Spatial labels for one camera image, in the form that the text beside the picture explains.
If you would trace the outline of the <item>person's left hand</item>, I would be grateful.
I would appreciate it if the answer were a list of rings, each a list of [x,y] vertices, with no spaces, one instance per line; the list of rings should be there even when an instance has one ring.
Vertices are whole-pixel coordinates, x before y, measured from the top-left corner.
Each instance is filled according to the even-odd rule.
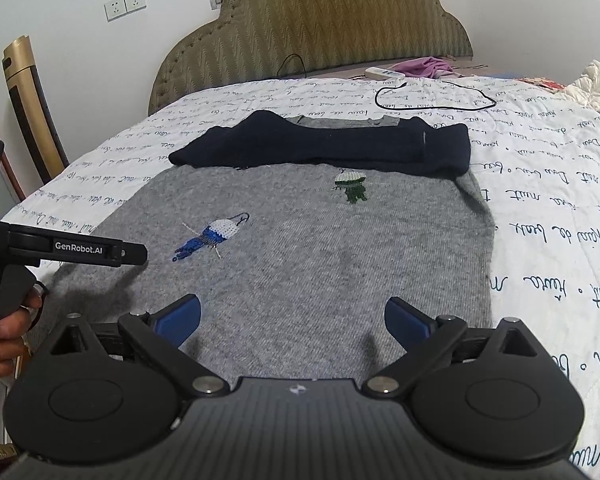
[[[40,292],[32,288],[23,305],[0,320],[0,378],[12,374],[16,359],[26,352],[22,337],[32,324],[33,312],[42,307],[42,303]]]

